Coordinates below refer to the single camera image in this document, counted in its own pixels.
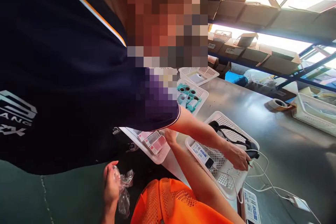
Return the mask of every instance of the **hand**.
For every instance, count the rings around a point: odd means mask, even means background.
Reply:
[[[247,171],[249,169],[247,161],[251,161],[251,158],[235,144],[225,141],[220,151],[233,164],[236,170]]]
[[[177,144],[177,142],[176,142],[176,131],[165,128],[164,129],[164,135],[165,135],[164,137],[165,137],[165,139],[166,139],[166,141],[167,141],[167,143],[170,147]]]
[[[120,174],[113,169],[113,165],[117,164],[118,161],[113,161],[104,169],[104,202],[106,207],[110,207],[113,203],[117,203],[119,199]]]

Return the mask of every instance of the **cardboard box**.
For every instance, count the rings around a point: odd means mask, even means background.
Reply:
[[[262,69],[272,70],[276,75],[292,74],[301,64],[296,52],[277,47],[258,44],[255,47],[247,47],[241,55],[241,60]]]
[[[231,68],[232,68],[232,64],[230,61],[228,61],[226,65],[218,64],[217,68],[215,69],[219,73],[218,78],[225,79],[225,74],[228,71],[230,71]]]
[[[306,33],[307,28],[312,25],[318,16],[319,14],[316,12],[281,9],[270,28],[288,30],[295,33]]]
[[[258,33],[243,33],[234,41],[234,44],[240,47],[256,46],[258,38]]]
[[[208,19],[213,19],[221,0],[208,0]]]
[[[247,47],[245,49],[241,55],[241,61],[256,66],[257,64],[264,62],[268,55],[269,50],[267,45],[257,44],[256,46]]]
[[[333,41],[336,38],[336,8],[321,13],[309,26],[309,34]]]
[[[223,43],[208,39],[208,51],[218,53]]]
[[[253,27],[266,27],[279,14],[281,7],[276,0],[268,0],[270,5],[245,3],[238,23]]]
[[[235,45],[234,41],[235,40],[231,38],[225,44],[223,44],[218,52],[218,55],[234,60],[237,59],[244,51],[244,48]]]
[[[236,22],[245,6],[246,0],[223,0],[221,1],[214,20]]]
[[[270,56],[266,58],[262,67],[274,71],[277,75],[290,75],[301,64],[300,57],[296,52],[268,45],[263,47],[263,50]]]

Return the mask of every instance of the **electronic device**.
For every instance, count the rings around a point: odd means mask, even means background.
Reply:
[[[200,158],[205,167],[210,169],[213,166],[214,161],[212,160],[212,158],[204,151],[204,149],[196,141],[191,146],[191,149]]]
[[[246,147],[247,150],[256,150],[255,152],[254,151],[248,151],[246,152],[248,154],[248,156],[250,158],[255,158],[257,159],[259,157],[259,153],[257,152],[258,148],[256,146],[255,143],[253,143],[252,141],[250,141],[249,139],[246,138],[246,136],[244,136],[243,134],[240,134],[238,131],[226,126],[226,125],[219,125],[218,122],[216,121],[212,121],[209,123],[209,125],[216,131],[216,132],[220,132],[222,135],[223,135],[223,138],[230,142],[230,143],[233,143],[233,144],[238,144],[238,145],[243,145]],[[224,130],[231,130],[233,131],[234,133],[238,134],[239,136],[241,136],[242,138],[245,139],[245,142],[241,142],[241,141],[231,141],[226,135],[225,133],[222,131],[222,129]]]
[[[246,224],[261,224],[257,197],[254,193],[242,189],[243,203],[241,204],[241,217]]]

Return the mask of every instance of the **barcode label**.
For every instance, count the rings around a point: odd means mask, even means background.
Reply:
[[[215,49],[215,47],[216,47],[215,44],[211,44],[211,43],[208,44],[208,48],[210,48],[210,49]]]
[[[276,91],[275,92],[277,95],[280,95],[280,96],[285,96],[286,95],[286,93],[284,93],[284,92],[282,92],[282,91]]]
[[[235,49],[227,48],[225,50],[226,53],[234,54],[234,55],[240,55],[242,53],[242,51],[243,51],[243,49],[241,49],[241,48],[235,48]]]

